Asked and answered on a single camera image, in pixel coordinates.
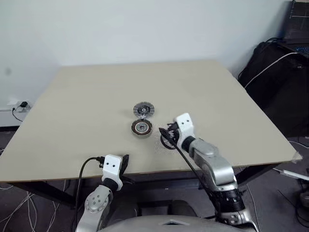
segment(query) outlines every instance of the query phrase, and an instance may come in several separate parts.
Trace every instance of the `white wall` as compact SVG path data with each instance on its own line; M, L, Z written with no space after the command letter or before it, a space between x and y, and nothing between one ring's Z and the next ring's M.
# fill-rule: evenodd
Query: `white wall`
M234 76L278 35L284 0L0 0L0 109L63 65L214 58ZM0 111L0 126L18 125Z

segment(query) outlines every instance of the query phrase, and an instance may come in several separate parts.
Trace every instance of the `laptop screen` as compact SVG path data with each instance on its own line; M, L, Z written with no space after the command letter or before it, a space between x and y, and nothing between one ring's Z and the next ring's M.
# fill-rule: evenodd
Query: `laptop screen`
M309 43L309 0L294 0L287 20L284 40Z

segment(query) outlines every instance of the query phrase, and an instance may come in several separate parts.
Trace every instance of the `beige tabletop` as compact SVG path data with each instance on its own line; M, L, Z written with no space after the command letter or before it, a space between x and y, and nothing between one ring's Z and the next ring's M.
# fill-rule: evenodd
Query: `beige tabletop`
M131 133L133 106L150 102L154 131ZM216 145L233 166L292 160L294 148L218 62L201 60L63 67L0 156L0 181L78 177L93 156L129 154L126 173L188 170L164 148L158 127L191 115L196 137ZM96 161L85 177L101 175Z

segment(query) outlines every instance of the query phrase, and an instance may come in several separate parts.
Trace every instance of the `gear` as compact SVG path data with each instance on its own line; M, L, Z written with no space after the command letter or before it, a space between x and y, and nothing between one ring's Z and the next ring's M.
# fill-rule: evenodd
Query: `gear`
M151 117L155 112L155 107L149 102L140 102L133 107L133 113L136 117L145 119Z
M132 133L140 138L146 138L150 136L153 125L146 119L138 119L132 123Z

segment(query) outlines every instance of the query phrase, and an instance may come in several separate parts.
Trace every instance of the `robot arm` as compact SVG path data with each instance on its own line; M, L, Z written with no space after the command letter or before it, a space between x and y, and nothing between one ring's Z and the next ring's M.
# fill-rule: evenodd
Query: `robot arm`
M119 191L123 183L120 175L126 168L120 156L105 156L103 165L102 185L90 193L84 203L84 214L79 221L76 232L95 232L105 227L113 193Z
M160 128L160 132L171 144L188 152L195 164L201 168L217 220L258 231L249 210L245 208L232 166L220 155L216 146L195 138L189 114L176 117L167 130Z

